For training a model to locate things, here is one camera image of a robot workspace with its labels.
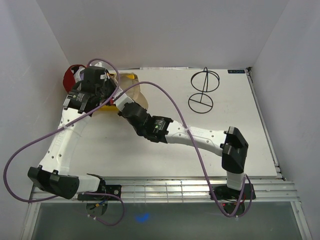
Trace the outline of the beige baseball cap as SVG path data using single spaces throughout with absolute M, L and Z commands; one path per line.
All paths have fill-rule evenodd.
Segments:
M 120 82 L 119 82 L 119 88 L 117 92 L 124 92 L 124 90 L 128 89 L 129 87 L 139 83 L 138 76 L 135 73 L 120 73 Z M 131 97 L 137 104 L 139 104 L 144 109 L 148 109 L 149 104 L 146 100 L 145 96 L 141 92 L 140 85 L 135 85 L 128 89 L 125 92 L 129 97 Z

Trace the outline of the purple baseball cap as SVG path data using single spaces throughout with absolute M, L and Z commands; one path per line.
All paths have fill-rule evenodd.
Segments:
M 73 85 L 73 89 L 76 89 L 79 87 L 79 84 L 81 81 L 84 80 L 84 70 L 86 68 L 83 67 L 83 66 L 76 66 L 76 67 L 73 67 L 72 70 L 73 70 L 73 77 L 74 77 L 74 81 L 75 81 L 75 84 Z

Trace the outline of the aluminium rail frame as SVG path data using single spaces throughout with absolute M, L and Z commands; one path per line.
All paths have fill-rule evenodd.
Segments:
M 107 179 L 121 185 L 124 203 L 212 203 L 204 179 Z M 298 202 L 300 197 L 292 181 L 251 179 L 256 202 Z

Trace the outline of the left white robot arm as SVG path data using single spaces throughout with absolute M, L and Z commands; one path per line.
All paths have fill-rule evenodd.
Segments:
M 74 66 L 72 69 L 78 80 L 64 100 L 60 132 L 54 135 L 38 167 L 30 167 L 27 176 L 40 190 L 68 200 L 82 192 L 100 200 L 106 195 L 101 179 L 90 174 L 70 175 L 70 164 L 92 110 L 111 96 L 116 84 L 108 70 L 101 66 Z

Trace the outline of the yellow plastic bin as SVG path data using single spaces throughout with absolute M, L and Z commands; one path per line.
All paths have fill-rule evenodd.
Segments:
M 98 95 L 100 96 L 100 103 L 102 104 L 105 100 L 107 100 L 112 93 L 115 91 L 118 81 L 116 80 L 116 74 L 115 73 L 107 73 L 106 79 L 103 83 L 103 86 L 98 88 Z M 111 97 L 111 99 L 103 105 L 99 111 L 108 111 L 108 112 L 114 112 L 117 111 L 116 105 L 114 103 L 114 96 Z

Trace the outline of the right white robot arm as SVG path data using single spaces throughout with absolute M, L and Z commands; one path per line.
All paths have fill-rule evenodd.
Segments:
M 187 127 L 169 117 L 150 115 L 123 91 L 116 93 L 114 103 L 118 114 L 132 125 L 138 136 L 153 143 L 197 147 L 221 157 L 226 185 L 215 188 L 214 193 L 218 197 L 237 199 L 244 193 L 244 168 L 249 144 L 238 128 L 230 126 L 228 130 L 209 130 Z

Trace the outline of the red baseball cap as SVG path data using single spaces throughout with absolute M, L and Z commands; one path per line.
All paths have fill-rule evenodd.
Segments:
M 62 79 L 62 84 L 63 84 L 63 87 L 65 89 L 65 91 L 68 93 L 72 90 L 74 84 L 75 84 L 75 79 L 74 79 L 74 71 L 72 70 L 72 68 L 74 67 L 80 67 L 80 66 L 83 66 L 85 67 L 84 65 L 82 64 L 74 64 L 74 65 L 71 65 L 67 70 L 66 72 L 64 73 L 64 76 L 63 76 L 63 79 Z

